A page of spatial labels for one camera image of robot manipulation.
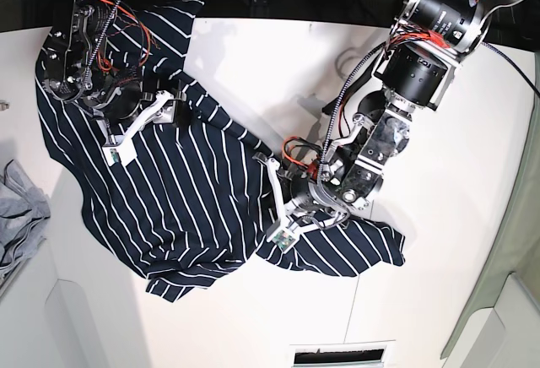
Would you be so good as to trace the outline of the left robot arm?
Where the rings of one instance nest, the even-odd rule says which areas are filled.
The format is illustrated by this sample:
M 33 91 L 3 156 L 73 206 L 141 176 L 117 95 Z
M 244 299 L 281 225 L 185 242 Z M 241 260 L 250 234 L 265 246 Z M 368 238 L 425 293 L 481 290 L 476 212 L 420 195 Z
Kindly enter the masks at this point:
M 348 216 L 381 189 L 408 145 L 412 115 L 436 109 L 493 13 L 524 0 L 404 0 L 386 41 L 370 51 L 327 106 L 330 124 L 311 165 L 284 174 L 275 200 L 287 215 Z

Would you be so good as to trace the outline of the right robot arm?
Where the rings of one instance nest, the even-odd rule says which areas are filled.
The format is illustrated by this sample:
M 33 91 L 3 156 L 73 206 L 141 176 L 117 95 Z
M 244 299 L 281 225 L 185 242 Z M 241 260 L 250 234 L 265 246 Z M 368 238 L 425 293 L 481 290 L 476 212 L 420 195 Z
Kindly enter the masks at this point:
M 138 53 L 123 65 L 106 55 L 116 35 L 114 25 L 120 32 L 133 27 L 141 35 Z M 133 122 L 162 90 L 171 97 L 149 122 L 189 126 L 192 112 L 180 85 L 143 75 L 154 38 L 122 0 L 60 0 L 44 48 L 44 90 L 55 100 L 77 106 L 102 127 Z

